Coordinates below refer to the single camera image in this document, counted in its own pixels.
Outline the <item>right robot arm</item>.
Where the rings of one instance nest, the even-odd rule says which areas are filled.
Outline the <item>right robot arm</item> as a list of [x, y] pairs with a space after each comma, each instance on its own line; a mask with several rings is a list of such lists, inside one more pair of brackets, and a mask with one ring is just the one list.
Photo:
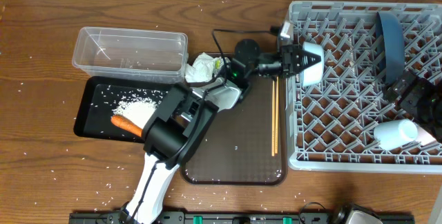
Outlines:
[[383, 98], [411, 115], [441, 143], [441, 82], [433, 84], [412, 71], [405, 71], [383, 89]]

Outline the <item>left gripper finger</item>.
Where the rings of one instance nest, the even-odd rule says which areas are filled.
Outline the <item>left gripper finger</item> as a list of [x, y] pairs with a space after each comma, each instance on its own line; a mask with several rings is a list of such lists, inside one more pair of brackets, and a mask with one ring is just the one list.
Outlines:
[[315, 61], [306, 61], [302, 64], [301, 73], [314, 73], [315, 71], [320, 70], [321, 68], [321, 60]]
[[302, 58], [306, 61], [306, 62], [320, 62], [321, 61], [321, 56], [317, 55], [315, 53], [309, 52], [304, 50], [302, 52]]

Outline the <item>light blue cup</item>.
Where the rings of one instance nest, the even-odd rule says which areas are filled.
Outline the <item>light blue cup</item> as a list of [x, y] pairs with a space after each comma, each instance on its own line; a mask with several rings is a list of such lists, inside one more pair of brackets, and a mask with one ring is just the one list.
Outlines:
[[415, 141], [417, 135], [417, 126], [408, 119], [382, 122], [374, 128], [379, 147], [388, 151]]

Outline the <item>blue plate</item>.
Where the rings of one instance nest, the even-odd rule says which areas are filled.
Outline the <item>blue plate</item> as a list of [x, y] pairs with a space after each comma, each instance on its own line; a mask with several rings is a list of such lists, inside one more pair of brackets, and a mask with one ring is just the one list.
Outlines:
[[385, 53], [379, 68], [385, 71], [385, 84], [393, 84], [405, 69], [405, 41], [400, 21], [390, 12], [377, 12], [375, 33], [383, 37], [380, 51]]

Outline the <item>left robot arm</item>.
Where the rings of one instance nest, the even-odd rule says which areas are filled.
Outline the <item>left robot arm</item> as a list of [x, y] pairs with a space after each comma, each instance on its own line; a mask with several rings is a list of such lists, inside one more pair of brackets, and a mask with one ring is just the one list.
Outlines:
[[160, 215], [173, 175], [196, 152], [217, 113], [245, 98], [250, 75], [272, 80], [311, 75], [324, 58], [318, 44], [286, 44], [275, 53], [264, 53], [256, 41], [243, 39], [212, 83], [197, 88], [172, 86], [143, 127], [114, 115], [112, 124], [141, 138], [145, 151], [140, 181], [133, 199], [119, 211], [119, 222], [152, 223]]

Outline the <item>white tissue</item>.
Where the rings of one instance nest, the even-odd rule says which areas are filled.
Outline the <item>white tissue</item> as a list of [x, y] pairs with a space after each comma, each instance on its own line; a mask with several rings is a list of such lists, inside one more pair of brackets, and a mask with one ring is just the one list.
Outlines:
[[185, 80], [188, 83], [211, 81], [218, 74], [214, 72], [215, 58], [206, 53], [198, 55], [192, 65], [186, 65]]

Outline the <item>orange carrot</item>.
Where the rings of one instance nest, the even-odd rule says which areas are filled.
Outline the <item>orange carrot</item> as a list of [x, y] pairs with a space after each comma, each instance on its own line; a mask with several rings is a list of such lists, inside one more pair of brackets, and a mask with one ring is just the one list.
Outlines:
[[129, 119], [125, 118], [124, 116], [114, 115], [110, 119], [110, 121], [116, 127], [121, 128], [127, 132], [130, 132], [138, 137], [142, 137], [142, 129], [133, 122], [131, 122]]

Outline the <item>light blue rice bowl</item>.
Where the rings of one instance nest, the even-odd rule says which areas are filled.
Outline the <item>light blue rice bowl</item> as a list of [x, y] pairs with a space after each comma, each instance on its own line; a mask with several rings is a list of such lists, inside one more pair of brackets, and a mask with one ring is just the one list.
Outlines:
[[302, 49], [304, 51], [320, 56], [319, 63], [309, 68], [306, 68], [303, 72], [300, 73], [300, 84], [301, 86], [306, 87], [317, 84], [322, 80], [325, 59], [324, 59], [324, 50], [321, 45], [304, 42], [302, 45]]

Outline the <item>pink small cup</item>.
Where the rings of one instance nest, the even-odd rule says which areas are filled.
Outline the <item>pink small cup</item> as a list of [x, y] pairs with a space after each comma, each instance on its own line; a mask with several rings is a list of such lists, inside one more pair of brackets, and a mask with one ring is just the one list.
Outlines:
[[416, 126], [417, 128], [417, 137], [415, 141], [419, 143], [421, 146], [429, 145], [433, 142], [436, 142], [436, 139], [428, 133], [424, 128], [420, 127], [419, 125]]

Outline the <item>white rice pile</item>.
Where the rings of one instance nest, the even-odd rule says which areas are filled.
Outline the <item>white rice pile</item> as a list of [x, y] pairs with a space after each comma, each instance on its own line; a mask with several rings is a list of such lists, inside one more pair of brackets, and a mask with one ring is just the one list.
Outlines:
[[113, 115], [123, 116], [143, 129], [160, 102], [160, 100], [154, 100], [149, 97], [124, 97], [117, 103], [112, 112]]

